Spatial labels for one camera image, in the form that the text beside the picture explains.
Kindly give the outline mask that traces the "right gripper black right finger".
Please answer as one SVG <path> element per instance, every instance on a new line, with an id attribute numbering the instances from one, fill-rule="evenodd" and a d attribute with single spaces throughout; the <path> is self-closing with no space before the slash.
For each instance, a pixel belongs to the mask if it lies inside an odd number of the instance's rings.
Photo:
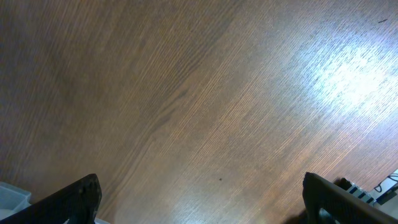
<path id="1" fill-rule="evenodd" d="M 334 182 L 307 172 L 303 180 L 303 201 L 307 222 L 397 223 L 397 219 L 354 197 Z"/>

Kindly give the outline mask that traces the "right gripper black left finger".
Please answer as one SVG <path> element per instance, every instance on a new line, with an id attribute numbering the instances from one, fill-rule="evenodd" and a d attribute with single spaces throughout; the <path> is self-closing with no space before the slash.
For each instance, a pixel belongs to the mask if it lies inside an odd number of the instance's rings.
<path id="1" fill-rule="evenodd" d="M 1 220 L 1 224 L 95 224 L 101 198 L 98 177 L 89 174 Z"/>

